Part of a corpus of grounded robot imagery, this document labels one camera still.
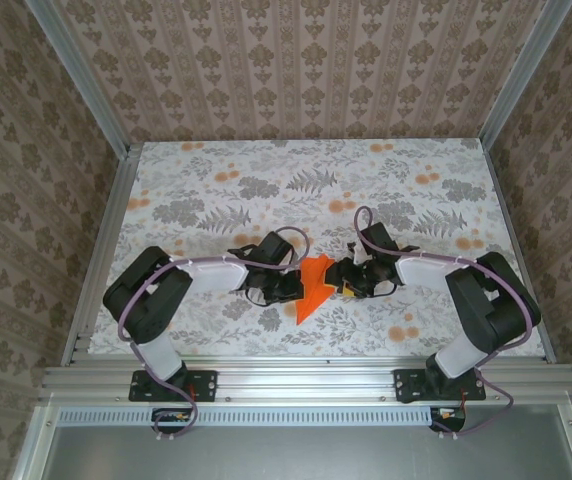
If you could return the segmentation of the orange paper sheet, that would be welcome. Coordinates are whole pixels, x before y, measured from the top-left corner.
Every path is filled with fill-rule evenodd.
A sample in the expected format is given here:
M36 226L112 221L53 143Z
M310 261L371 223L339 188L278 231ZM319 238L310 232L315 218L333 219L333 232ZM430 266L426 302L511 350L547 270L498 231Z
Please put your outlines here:
M302 261L303 298L295 302L297 325L301 325L336 292L337 287L326 280L326 273L334 264L335 261L326 255Z

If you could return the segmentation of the grey sheet metal panel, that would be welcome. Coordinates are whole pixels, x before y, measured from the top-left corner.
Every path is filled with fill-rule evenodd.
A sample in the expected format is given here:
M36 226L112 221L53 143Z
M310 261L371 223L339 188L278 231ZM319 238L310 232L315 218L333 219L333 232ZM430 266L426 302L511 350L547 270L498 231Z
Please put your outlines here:
M12 480L572 480L572 405L517 406L457 438L421 426L203 426L35 410Z

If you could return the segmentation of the floral patterned table mat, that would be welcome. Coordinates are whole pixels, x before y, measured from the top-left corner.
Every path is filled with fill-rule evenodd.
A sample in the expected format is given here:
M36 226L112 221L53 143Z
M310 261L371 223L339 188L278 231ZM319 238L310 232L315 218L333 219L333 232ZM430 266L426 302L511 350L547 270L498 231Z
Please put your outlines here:
M214 256L277 228L300 252L342 259L363 205L400 246L516 259L475 139L148 143L108 277L149 246ZM387 285L372 300L333 296L301 325L291 303L199 294L168 327L180 353L204 356L428 356L459 330L447 294Z

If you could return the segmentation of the aluminium frame cross rail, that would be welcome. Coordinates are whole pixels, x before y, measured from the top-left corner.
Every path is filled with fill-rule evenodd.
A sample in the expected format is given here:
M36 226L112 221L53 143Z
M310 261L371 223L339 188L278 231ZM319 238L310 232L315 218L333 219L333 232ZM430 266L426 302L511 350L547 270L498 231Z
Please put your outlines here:
M215 357L192 356L191 370L218 373L216 401L232 405L391 405L393 373L422 368L422 357ZM81 354L64 367L47 369L38 400L55 405L123 405L133 371L129 355ZM487 364L484 377L516 404L572 403L572 367L536 357L503 357Z

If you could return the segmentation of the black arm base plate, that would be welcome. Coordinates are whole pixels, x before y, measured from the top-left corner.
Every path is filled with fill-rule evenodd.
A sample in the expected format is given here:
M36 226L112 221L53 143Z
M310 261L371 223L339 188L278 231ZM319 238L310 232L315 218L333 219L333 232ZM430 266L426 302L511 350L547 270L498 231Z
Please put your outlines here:
M218 372L215 370L184 370L166 380L181 389L195 402L214 402ZM131 378L128 399L131 402L180 402L183 397L156 382L145 370L137 370Z
M458 401L486 399L484 384L474 370L457 378L448 378L440 370L397 369L393 371L398 402Z

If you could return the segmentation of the aluminium table side rail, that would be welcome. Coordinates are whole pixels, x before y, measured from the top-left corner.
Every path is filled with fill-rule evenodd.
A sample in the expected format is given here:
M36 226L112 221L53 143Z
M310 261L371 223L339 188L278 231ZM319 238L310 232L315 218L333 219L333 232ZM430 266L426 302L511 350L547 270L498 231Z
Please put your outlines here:
M94 332L94 325L102 305L106 281L110 273L132 187L136 179L143 146L143 143L132 145L125 159L120 160L118 163L63 351L62 367L72 365L78 341L89 338Z
M495 171L490 153L488 152L488 149L486 147L482 147L482 152L484 153L486 163L487 163L487 167L488 167L491 179L493 181L493 186L495 188L495 192L496 192L497 197L498 197L500 208L501 208L501 211L502 211L502 214L504 217L504 222L506 224L506 228L507 228L507 231L508 231L508 234L510 237L511 245L512 245L512 248L513 248L513 251L515 254L517 264L519 266L520 273L522 275L524 285L528 289L531 296L534 299L537 299L536 294L535 294L535 290L533 288L533 283L531 281L529 271L528 271L527 265L525 263L523 253L522 253L521 247L519 245L518 237L517 237L517 234L515 232L514 225L513 225L511 216L510 216L510 211L508 209L506 200L504 198L503 191L502 191L497 173ZM548 331L546 329L544 320L540 321L539 325L537 326L537 330L538 330L538 334L540 337L540 342L541 342L543 350L544 350L544 358L545 358L546 362L549 364L556 364L558 362L558 359L557 359L557 356L554 352L554 348L553 348L550 336L548 334Z

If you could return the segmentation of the aluminium frame post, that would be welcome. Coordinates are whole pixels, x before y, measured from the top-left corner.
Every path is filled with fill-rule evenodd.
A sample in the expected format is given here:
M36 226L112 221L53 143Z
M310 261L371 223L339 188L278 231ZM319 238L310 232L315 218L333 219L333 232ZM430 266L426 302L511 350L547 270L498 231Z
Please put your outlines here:
M120 161L126 159L132 140L114 103L107 75L119 73L113 51L100 56L108 61L102 70L94 60L110 35L100 13L101 0L25 0L46 38L68 72L97 125Z
M572 0L546 1L480 130L484 151L498 139L571 7Z

